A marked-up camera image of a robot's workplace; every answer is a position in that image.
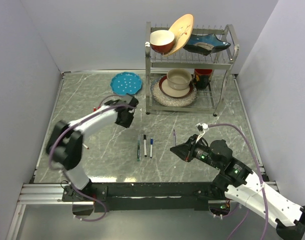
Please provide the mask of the black white marker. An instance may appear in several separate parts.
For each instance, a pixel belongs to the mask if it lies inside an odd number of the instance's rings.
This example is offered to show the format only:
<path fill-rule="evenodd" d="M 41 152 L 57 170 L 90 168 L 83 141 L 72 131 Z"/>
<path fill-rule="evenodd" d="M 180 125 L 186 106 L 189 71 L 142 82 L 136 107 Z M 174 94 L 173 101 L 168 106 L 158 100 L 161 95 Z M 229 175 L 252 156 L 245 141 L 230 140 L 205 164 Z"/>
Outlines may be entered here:
<path fill-rule="evenodd" d="M 147 157 L 148 152 L 147 152 L 147 140 L 146 139 L 143 140 L 143 152 L 144 152 L 144 157 Z"/>

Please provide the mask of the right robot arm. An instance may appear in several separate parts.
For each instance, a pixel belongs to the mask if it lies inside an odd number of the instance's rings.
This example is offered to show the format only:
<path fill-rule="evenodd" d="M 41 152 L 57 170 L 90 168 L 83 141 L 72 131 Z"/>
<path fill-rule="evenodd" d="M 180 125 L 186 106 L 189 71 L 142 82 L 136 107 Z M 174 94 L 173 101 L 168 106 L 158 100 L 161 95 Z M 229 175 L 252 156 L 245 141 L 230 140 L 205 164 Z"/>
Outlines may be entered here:
<path fill-rule="evenodd" d="M 233 157 L 225 140 L 210 145 L 197 135 L 170 151 L 185 162 L 197 159 L 219 171 L 212 181 L 211 193 L 216 199 L 234 200 L 268 220 L 284 240 L 300 240 L 305 233 L 305 206 L 300 206 L 274 190 L 247 165 Z"/>

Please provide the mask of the green pen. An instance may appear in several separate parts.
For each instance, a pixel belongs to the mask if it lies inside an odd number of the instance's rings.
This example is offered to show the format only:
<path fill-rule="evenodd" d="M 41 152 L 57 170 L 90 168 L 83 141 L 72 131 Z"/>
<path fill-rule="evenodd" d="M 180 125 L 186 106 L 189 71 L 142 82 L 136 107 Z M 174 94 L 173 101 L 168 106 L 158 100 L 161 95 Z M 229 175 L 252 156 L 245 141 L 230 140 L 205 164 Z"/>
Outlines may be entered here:
<path fill-rule="evenodd" d="M 141 144 L 137 143 L 137 157 L 136 157 L 137 162 L 141 160 Z"/>

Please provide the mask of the blue white marker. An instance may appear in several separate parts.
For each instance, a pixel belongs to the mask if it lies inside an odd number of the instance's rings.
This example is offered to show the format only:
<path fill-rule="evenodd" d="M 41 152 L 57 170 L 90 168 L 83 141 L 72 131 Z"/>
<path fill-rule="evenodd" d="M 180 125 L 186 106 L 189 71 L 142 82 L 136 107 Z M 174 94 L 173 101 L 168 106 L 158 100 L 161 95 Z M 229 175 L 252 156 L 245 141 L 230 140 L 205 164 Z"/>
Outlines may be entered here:
<path fill-rule="evenodd" d="M 153 158 L 153 143 L 150 143 L 149 157 Z"/>

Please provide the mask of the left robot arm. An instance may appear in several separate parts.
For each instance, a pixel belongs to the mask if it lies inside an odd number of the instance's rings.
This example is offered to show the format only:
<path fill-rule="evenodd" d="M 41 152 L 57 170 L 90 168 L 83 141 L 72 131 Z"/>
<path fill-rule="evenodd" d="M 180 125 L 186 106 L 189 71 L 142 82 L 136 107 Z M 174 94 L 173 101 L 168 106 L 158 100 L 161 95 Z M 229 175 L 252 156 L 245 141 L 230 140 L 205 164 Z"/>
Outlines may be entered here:
<path fill-rule="evenodd" d="M 81 165 L 84 140 L 110 124 L 129 128 L 138 104 L 137 98 L 127 93 L 100 103 L 94 112 L 82 118 L 55 124 L 45 150 L 48 165 L 52 170 L 62 171 L 75 187 L 73 193 L 80 201 L 92 195 L 91 180 Z"/>

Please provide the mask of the purple pen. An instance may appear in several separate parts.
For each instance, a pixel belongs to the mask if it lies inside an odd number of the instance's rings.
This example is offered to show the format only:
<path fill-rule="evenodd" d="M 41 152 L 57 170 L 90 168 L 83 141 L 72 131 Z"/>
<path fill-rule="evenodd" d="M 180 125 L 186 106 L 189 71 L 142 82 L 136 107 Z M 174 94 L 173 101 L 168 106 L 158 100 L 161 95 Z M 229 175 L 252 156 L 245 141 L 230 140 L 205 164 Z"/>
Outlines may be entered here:
<path fill-rule="evenodd" d="M 172 135 L 173 135 L 173 146 L 176 146 L 177 145 L 177 136 L 176 136 L 175 129 L 173 129 Z"/>

